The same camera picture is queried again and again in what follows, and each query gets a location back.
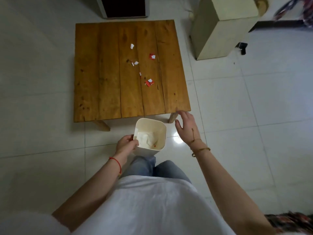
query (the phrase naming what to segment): tile floor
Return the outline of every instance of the tile floor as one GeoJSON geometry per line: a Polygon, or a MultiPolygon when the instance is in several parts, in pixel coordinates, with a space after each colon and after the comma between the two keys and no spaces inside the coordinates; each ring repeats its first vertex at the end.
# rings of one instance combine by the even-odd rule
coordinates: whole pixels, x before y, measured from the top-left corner
{"type": "MultiPolygon", "coordinates": [[[[75,23],[103,22],[93,6],[0,0],[0,217],[24,209],[52,212],[134,131],[138,118],[107,121],[109,133],[72,121],[75,23]]],[[[245,56],[234,50],[196,61],[183,6],[188,2],[151,0],[147,19],[175,20],[202,139],[264,213],[312,213],[313,32],[254,31],[246,35],[245,56]]],[[[167,125],[157,163],[167,159],[216,208],[174,124],[167,125]]]]}

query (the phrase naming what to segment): person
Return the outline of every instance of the person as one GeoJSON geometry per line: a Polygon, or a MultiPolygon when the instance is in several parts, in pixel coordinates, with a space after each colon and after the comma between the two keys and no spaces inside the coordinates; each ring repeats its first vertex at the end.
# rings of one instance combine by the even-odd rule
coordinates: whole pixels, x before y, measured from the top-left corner
{"type": "Polygon", "coordinates": [[[275,234],[201,140],[193,115],[178,113],[183,127],[176,120],[177,132],[194,153],[222,217],[171,161],[155,166],[155,157],[137,156],[116,181],[120,166],[139,145],[127,135],[112,158],[52,216],[21,213],[1,223],[0,234],[275,234]]]}

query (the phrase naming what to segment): table leg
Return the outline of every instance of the table leg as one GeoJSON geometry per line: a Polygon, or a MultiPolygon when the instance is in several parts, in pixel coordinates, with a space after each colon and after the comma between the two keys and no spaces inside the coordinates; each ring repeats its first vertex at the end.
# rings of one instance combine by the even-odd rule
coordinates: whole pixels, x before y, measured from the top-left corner
{"type": "Polygon", "coordinates": [[[110,131],[110,127],[103,120],[95,120],[93,121],[96,125],[99,126],[101,131],[110,131]]]}
{"type": "Polygon", "coordinates": [[[177,118],[177,116],[178,116],[178,113],[172,113],[171,115],[170,115],[170,119],[168,120],[168,123],[173,123],[174,121],[175,121],[175,119],[177,118]]]}

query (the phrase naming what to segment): blue jeans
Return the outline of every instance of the blue jeans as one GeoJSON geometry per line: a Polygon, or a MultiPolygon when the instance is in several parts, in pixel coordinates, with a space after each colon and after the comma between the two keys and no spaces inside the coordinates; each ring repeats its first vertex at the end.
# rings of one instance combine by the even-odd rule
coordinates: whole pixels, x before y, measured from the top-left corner
{"type": "Polygon", "coordinates": [[[155,166],[156,158],[135,156],[130,166],[122,174],[122,177],[129,175],[155,176],[164,178],[183,179],[191,183],[186,174],[174,164],[174,162],[167,160],[155,166]]]}

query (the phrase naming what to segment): wooden table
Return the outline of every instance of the wooden table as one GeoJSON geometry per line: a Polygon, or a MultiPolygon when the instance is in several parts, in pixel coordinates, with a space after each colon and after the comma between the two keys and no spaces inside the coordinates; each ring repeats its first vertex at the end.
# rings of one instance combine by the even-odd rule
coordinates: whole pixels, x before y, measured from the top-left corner
{"type": "Polygon", "coordinates": [[[104,131],[103,120],[190,111],[174,20],[76,24],[74,93],[74,122],[104,131]]]}

